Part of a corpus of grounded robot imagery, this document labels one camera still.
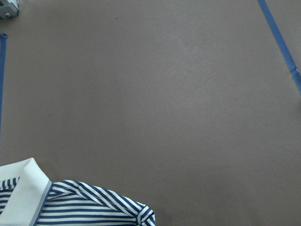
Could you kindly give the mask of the navy white striped polo shirt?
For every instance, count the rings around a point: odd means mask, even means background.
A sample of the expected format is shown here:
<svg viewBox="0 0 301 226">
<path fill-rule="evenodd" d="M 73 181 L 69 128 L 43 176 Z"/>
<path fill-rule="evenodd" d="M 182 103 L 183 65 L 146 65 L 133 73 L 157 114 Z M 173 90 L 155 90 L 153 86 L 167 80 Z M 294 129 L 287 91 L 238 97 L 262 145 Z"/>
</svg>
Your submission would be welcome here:
<svg viewBox="0 0 301 226">
<path fill-rule="evenodd" d="M 83 182 L 52 182 L 34 158 L 1 166 L 2 226 L 154 226 L 145 204 Z"/>
</svg>

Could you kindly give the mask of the brown paper table cover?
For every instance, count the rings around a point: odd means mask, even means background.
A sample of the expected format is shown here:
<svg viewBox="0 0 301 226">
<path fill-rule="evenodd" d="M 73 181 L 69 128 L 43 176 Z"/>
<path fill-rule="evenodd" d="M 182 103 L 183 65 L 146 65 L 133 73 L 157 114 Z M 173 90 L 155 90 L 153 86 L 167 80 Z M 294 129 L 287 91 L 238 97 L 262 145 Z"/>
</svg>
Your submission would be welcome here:
<svg viewBox="0 0 301 226">
<path fill-rule="evenodd" d="M 22 0 L 0 163 L 33 157 L 159 226 L 298 226 L 301 96 L 255 0 Z"/>
</svg>

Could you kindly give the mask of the blue tape line lengthwise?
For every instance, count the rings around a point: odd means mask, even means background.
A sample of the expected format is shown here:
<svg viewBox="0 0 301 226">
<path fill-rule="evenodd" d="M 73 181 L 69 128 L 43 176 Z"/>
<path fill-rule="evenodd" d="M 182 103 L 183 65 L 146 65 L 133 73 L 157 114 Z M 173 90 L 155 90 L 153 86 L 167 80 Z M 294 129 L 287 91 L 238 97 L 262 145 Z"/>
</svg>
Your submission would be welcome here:
<svg viewBox="0 0 301 226">
<path fill-rule="evenodd" d="M 265 0 L 257 0 L 261 11 L 268 23 L 268 26 L 272 32 L 272 35 L 277 43 L 277 46 L 282 54 L 282 57 L 286 63 L 286 66 L 294 80 L 294 83 L 297 87 L 299 94 L 301 93 L 301 72 L 299 67 L 296 65 L 289 48 L 281 34 L 281 31 L 273 17 L 271 10 L 269 9 L 267 2 Z"/>
</svg>

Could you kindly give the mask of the aluminium frame post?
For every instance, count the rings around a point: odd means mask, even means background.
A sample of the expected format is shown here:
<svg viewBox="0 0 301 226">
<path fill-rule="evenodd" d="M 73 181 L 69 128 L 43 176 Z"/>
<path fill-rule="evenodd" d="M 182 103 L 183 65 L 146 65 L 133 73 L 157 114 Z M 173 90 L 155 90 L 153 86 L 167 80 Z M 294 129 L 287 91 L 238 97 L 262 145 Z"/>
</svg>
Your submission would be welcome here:
<svg viewBox="0 0 301 226">
<path fill-rule="evenodd" d="M 18 0 L 0 0 L 0 18 L 12 18 L 19 15 Z"/>
</svg>

